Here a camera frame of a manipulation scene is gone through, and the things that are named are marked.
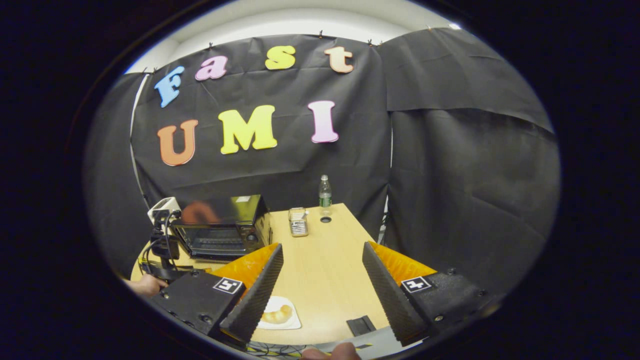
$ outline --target small container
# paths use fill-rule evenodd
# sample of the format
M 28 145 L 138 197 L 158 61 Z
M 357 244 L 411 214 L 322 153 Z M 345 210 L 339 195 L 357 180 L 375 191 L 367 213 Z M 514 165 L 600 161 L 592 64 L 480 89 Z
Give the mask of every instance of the small container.
M 289 210 L 289 227 L 294 237 L 307 236 L 309 230 L 307 227 L 307 209 L 292 208 Z

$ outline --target plastic bottle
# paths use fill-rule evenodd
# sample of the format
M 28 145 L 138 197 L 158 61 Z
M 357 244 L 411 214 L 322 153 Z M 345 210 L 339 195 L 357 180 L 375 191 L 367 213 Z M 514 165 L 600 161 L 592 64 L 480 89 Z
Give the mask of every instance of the plastic bottle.
M 322 175 L 320 178 L 318 197 L 322 216 L 331 215 L 331 185 L 329 185 L 329 177 L 327 175 Z

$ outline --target white wall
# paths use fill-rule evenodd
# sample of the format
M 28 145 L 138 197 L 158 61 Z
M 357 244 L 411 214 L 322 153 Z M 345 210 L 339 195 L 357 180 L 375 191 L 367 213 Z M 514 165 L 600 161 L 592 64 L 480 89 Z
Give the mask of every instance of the white wall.
M 374 44 L 405 33 L 448 26 L 449 20 L 404 0 L 238 0 L 195 19 L 151 48 L 127 72 L 147 71 L 244 38 L 323 34 Z

